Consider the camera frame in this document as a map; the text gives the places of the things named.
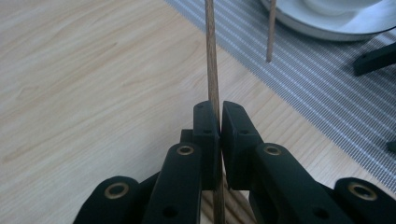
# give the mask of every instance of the black object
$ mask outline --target black object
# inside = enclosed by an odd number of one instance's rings
[[[193,130],[182,130],[163,168],[138,184],[102,182],[75,223],[199,223],[202,189],[214,189],[221,145],[232,189],[250,190],[259,223],[396,223],[396,201],[357,178],[334,189],[316,182],[282,146],[264,143],[241,105],[224,102],[222,130],[209,102],[194,107]]]
[[[394,63],[396,63],[396,43],[362,54],[353,63],[353,69],[355,76],[359,77]]]

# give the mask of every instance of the striped placemat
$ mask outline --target striped placemat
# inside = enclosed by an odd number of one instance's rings
[[[204,0],[165,0],[203,32]],[[396,192],[396,66],[354,77],[364,52],[396,42],[396,30],[370,41],[334,43],[276,25],[273,61],[265,62],[267,11],[259,0],[215,2],[220,46]]]

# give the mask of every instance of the black plastic part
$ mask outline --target black plastic part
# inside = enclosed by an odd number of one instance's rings
[[[396,201],[372,183],[343,178],[336,182],[334,195],[355,223],[396,223]]]
[[[218,169],[219,126],[209,101],[201,102],[193,109],[192,142],[202,150],[202,189],[214,190]]]
[[[248,200],[257,223],[276,224],[278,222],[279,213],[264,187],[256,186],[252,189],[249,192]]]
[[[250,154],[262,138],[241,105],[224,102],[220,141],[228,185],[249,190],[253,173]]]
[[[388,150],[391,152],[396,152],[396,141],[387,143]]]
[[[106,189],[117,183],[126,184],[128,191],[122,197],[116,199],[107,198],[105,195]],[[139,185],[132,178],[125,176],[109,178],[96,187],[91,196],[82,205],[74,223],[139,223],[139,217],[144,211],[137,204],[138,196]]]
[[[396,63],[396,43],[361,55],[354,63],[355,76]]]
[[[142,223],[199,223],[201,156],[190,143],[169,149]]]
[[[260,144],[254,152],[255,171],[276,207],[277,223],[353,223],[285,148]]]

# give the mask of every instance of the wood grain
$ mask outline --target wood grain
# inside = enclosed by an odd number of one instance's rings
[[[164,1],[1,1],[0,36],[0,223],[71,223],[104,179],[155,174],[207,99],[205,35]],[[217,55],[220,101],[243,105],[264,141],[329,187],[356,176],[386,189]]]

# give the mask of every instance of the white plate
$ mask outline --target white plate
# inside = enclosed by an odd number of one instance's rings
[[[270,1],[262,0],[269,10]],[[303,0],[277,0],[276,18],[291,29],[313,37],[355,41],[396,27],[396,0],[383,0],[358,12],[326,16],[309,8]]]

